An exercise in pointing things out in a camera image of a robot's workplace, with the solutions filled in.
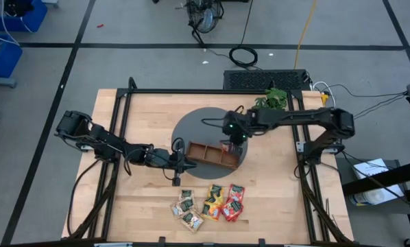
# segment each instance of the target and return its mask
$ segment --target potted plant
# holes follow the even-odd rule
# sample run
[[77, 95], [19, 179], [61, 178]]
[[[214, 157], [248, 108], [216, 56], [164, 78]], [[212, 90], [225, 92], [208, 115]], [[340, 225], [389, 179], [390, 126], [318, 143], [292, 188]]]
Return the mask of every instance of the potted plant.
[[287, 106], [287, 93], [280, 89], [266, 89], [266, 97], [255, 99], [254, 108], [284, 109]]

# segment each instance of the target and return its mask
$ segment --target wooden table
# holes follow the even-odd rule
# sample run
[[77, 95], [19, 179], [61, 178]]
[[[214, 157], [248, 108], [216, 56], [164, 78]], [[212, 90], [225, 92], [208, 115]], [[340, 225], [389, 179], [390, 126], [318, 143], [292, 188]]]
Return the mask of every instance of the wooden table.
[[[115, 94], [116, 89], [99, 90], [95, 102], [93, 121], [106, 129], [110, 125]], [[153, 143], [155, 148], [169, 150], [171, 133], [187, 113], [208, 106], [225, 110], [234, 110], [239, 105], [249, 108], [258, 96], [133, 94], [125, 138], [130, 143]], [[304, 91], [303, 96], [306, 109], [322, 105], [318, 92]], [[115, 134], [119, 133], [121, 113], [122, 110]], [[311, 138], [315, 139], [324, 129], [309, 126], [309, 131]], [[181, 187], [172, 187], [171, 181], [164, 178], [160, 169], [132, 165], [133, 175], [130, 177], [121, 168], [108, 241], [157, 242], [160, 236], [164, 236], [167, 242], [255, 244], [259, 238], [264, 238], [268, 244], [309, 244], [301, 185], [293, 175], [297, 161], [291, 127], [279, 127], [261, 137], [251, 138], [249, 142], [243, 165], [235, 172], [215, 180], [199, 179], [183, 173]], [[92, 152], [84, 153], [78, 175], [93, 161]], [[324, 154], [322, 162], [336, 166], [335, 157], [331, 154]], [[71, 218], [73, 231], [93, 206], [100, 167], [90, 170], [76, 189]], [[339, 174], [323, 165], [317, 166], [317, 173], [322, 197], [330, 202], [330, 214], [345, 236], [353, 239]], [[225, 187], [225, 196], [231, 183], [244, 186], [243, 213], [235, 223], [227, 222], [223, 216], [218, 222], [205, 220], [196, 234], [191, 233], [174, 220], [169, 205], [178, 199], [180, 188], [194, 189], [201, 210], [208, 186], [213, 183]], [[322, 239], [315, 214], [317, 238]], [[103, 217], [102, 209], [96, 236], [100, 236]]]

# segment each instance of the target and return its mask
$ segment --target black metal frame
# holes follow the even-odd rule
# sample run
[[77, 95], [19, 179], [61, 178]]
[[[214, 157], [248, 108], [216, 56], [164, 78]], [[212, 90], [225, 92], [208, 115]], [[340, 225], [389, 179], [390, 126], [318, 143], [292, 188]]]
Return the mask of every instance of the black metal frame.
[[[117, 94], [115, 97], [115, 103], [114, 103], [114, 108], [112, 112], [112, 119], [110, 122], [110, 131], [113, 132], [117, 120], [118, 120], [118, 113], [119, 113], [119, 105], [121, 102], [121, 99], [125, 96], [125, 106], [123, 109], [123, 116], [121, 120], [121, 127], [120, 127], [120, 133], [119, 136], [124, 138], [125, 135], [125, 128], [127, 125], [127, 120], [129, 116], [129, 109], [130, 109], [130, 102], [132, 98], [132, 94], [134, 93], [170, 93], [170, 94], [183, 94], [183, 93], [189, 93], [189, 94], [242, 94], [242, 95], [254, 95], [254, 94], [264, 94], [263, 90], [221, 90], [221, 89], [138, 89], [133, 81], [132, 78], [129, 79], [129, 88], [128, 89], [117, 89]], [[304, 102], [302, 101], [302, 97], [300, 97], [301, 92], [291, 92], [288, 93], [288, 105], [289, 105], [289, 110], [293, 110], [293, 97], [292, 94], [295, 93], [297, 95], [295, 98], [298, 101], [298, 107], [300, 110], [304, 110]], [[293, 138], [294, 141], [299, 141], [299, 134], [298, 134], [298, 127], [297, 126], [292, 126], [292, 133], [293, 133]], [[304, 139], [305, 141], [310, 140], [310, 134], [309, 134], [309, 129], [307, 126], [303, 126], [303, 133], [304, 133]], [[298, 160], [298, 169], [300, 173], [300, 181], [302, 187], [306, 187], [308, 184], [306, 177], [304, 176], [305, 170], [304, 170], [304, 161], [302, 160], [302, 156], [297, 154], [297, 160]], [[317, 172], [316, 172], [316, 166], [311, 166], [309, 169], [311, 169], [311, 178], [312, 178], [312, 186], [314, 189], [313, 191], [310, 191], [310, 196], [314, 196], [314, 198], [317, 200], [317, 202], [321, 206], [321, 210], [324, 209], [322, 206], [322, 195], [319, 187], [319, 180], [317, 177]], [[108, 164], [103, 164], [101, 168], [101, 173], [99, 177], [99, 182], [98, 182], [98, 187], [97, 187], [97, 193], [96, 193], [96, 198], [95, 198], [95, 203], [99, 202], [101, 199], [101, 195], [104, 189], [104, 184], [106, 182], [106, 175], [108, 171]], [[115, 184], [116, 184], [116, 179], [118, 176], [119, 172], [119, 163], [114, 163], [113, 168], [112, 168], [112, 176], [115, 179]], [[108, 236], [108, 230], [109, 230], [109, 225], [110, 225], [110, 217], [112, 215], [112, 206], [113, 206], [113, 200], [114, 200], [114, 191], [115, 191], [115, 186], [112, 188], [112, 194], [110, 194], [110, 197], [107, 201], [106, 205], [106, 211], [105, 211], [105, 217], [104, 217], [104, 222], [101, 230], [101, 238], [106, 241], [107, 236]], [[309, 239], [311, 242], [311, 245], [318, 245], [318, 246], [356, 246], [355, 243], [335, 243], [335, 242], [330, 242], [330, 237], [329, 237], [329, 232], [328, 232], [328, 227], [327, 223], [325, 223], [322, 219], [319, 219], [320, 226], [321, 226], [321, 231], [322, 231], [322, 241], [318, 241], [316, 238], [316, 232], [315, 232], [315, 226], [313, 222], [313, 212], [311, 209], [311, 203], [309, 200], [309, 196], [303, 193], [303, 200], [304, 200], [304, 210], [306, 214], [306, 221], [307, 221], [307, 227], [309, 231]], [[88, 237], [89, 238], [94, 238], [95, 236], [95, 227], [96, 227], [96, 218], [92, 222], [89, 232], [88, 232]], [[203, 246], [203, 243], [188, 243], [188, 244], [182, 244], [182, 243], [165, 243], [165, 237], [160, 237], [158, 243], [138, 243], [138, 242], [133, 242], [134, 246]], [[213, 244], [212, 246], [283, 246], [282, 244], [266, 244], [264, 239], [259, 239], [258, 244]]]

